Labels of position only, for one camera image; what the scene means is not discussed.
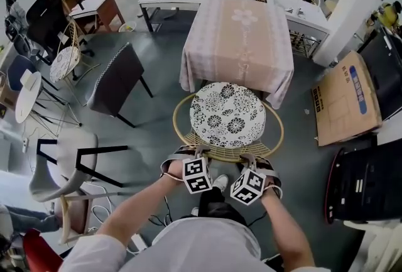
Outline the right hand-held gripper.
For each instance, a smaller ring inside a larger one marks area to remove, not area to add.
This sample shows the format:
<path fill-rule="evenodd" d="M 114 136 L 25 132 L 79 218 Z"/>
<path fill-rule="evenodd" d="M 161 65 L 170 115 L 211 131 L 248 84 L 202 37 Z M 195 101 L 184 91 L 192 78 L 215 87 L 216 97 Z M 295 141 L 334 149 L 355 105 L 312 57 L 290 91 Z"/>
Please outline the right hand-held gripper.
<path fill-rule="evenodd" d="M 266 158 L 255 157 L 252 154 L 247 154 L 245 158 L 240 155 L 238 170 L 240 176 L 232 183 L 230 189 L 230 196 L 234 200 L 244 205 L 251 205 L 271 188 L 279 199 L 282 198 L 282 182 Z"/>

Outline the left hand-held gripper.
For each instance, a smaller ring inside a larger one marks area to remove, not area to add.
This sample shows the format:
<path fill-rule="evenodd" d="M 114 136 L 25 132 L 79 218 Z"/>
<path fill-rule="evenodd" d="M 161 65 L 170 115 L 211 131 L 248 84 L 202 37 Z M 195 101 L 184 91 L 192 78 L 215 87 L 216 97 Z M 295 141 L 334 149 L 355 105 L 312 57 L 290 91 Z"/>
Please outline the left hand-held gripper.
<path fill-rule="evenodd" d="M 179 147 L 161 164 L 161 174 L 175 181 L 184 183 L 190 194 L 202 193 L 212 189 L 212 177 L 209 171 L 210 147 L 206 145 L 184 145 Z M 173 161 L 182 166 L 181 177 L 168 172 Z"/>

